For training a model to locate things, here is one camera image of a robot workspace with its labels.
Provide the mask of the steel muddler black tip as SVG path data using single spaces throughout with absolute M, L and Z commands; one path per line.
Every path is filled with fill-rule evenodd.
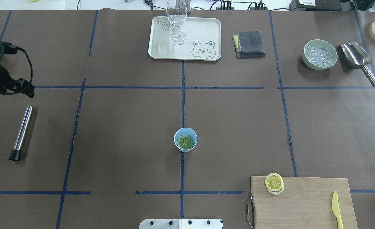
M 32 113 L 33 113 L 33 106 L 27 106 L 27 108 L 25 110 L 25 113 L 24 113 L 24 116 L 23 116 L 23 119 L 22 119 L 22 122 L 20 124 L 19 132 L 17 134 L 15 144 L 14 144 L 13 149 L 10 153 L 9 158 L 8 158 L 8 160 L 10 160 L 10 161 L 19 161 L 20 160 L 23 142 L 24 142 L 24 139 L 25 139 L 25 136 L 26 136 L 26 132 L 27 132 L 27 129 L 28 129 L 28 125 L 29 125 Z

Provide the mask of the green lime slice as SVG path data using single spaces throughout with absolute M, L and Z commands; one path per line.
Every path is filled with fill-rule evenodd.
M 181 135 L 176 140 L 176 146 L 181 150 L 190 150 L 194 146 L 194 141 L 188 135 Z

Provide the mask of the light blue cup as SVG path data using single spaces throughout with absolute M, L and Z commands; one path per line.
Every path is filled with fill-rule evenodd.
M 173 137 L 174 144 L 181 152 L 190 152 L 196 146 L 197 140 L 196 132 L 190 128 L 179 129 Z

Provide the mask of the yellow lemon slice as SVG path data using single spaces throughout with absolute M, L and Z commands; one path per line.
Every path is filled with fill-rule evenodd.
M 267 191 L 273 195 L 281 194 L 285 189 L 283 178 L 278 173 L 270 173 L 265 177 Z

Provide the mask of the clear wine glass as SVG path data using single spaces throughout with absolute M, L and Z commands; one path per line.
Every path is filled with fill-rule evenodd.
M 187 18 L 187 4 L 185 0 L 168 0 L 166 14 L 167 19 L 176 27 L 176 31 L 171 34 L 170 41 L 174 45 L 182 45 L 186 42 L 186 35 L 180 32 L 179 26 L 182 25 Z

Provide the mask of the black power strip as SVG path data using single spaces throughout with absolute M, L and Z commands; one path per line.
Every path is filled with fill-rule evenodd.
M 209 10 L 245 10 L 245 11 L 265 11 L 268 10 L 262 0 L 214 0 Z

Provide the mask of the grey folded cloth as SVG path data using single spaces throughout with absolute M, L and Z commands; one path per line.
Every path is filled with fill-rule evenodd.
M 266 47 L 261 31 L 242 31 L 232 35 L 237 58 L 260 58 L 266 56 Z

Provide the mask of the black computer box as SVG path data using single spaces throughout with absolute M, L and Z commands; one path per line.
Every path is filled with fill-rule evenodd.
M 342 11 L 340 0 L 292 0 L 291 11 Z

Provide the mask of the green bowl of ice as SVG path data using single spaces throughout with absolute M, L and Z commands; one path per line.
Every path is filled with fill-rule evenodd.
M 322 71 L 337 63 L 338 54 L 327 41 L 314 39 L 304 45 L 302 60 L 310 69 Z

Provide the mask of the wooden cutting board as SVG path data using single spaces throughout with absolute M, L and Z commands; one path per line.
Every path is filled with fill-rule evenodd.
M 284 191 L 270 194 L 265 176 L 251 176 L 255 229 L 337 229 L 332 197 L 337 191 L 342 225 L 358 228 L 346 178 L 283 177 Z

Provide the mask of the metal ice scoop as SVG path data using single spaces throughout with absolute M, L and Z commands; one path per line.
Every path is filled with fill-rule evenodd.
M 375 75 L 369 69 L 372 62 L 371 56 L 356 42 L 340 44 L 346 61 L 353 69 L 361 69 L 373 87 L 375 87 Z

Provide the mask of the yellow plastic knife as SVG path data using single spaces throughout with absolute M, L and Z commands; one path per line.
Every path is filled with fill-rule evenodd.
M 338 199 L 338 192 L 337 191 L 334 191 L 333 194 L 332 194 L 331 207 L 332 207 L 332 213 L 336 217 L 337 228 L 343 229 L 344 227 L 343 227 L 340 208 L 339 208 L 339 199 Z

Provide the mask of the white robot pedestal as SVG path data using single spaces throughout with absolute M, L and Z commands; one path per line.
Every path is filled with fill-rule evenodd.
M 145 219 L 140 229 L 222 229 L 221 219 Z

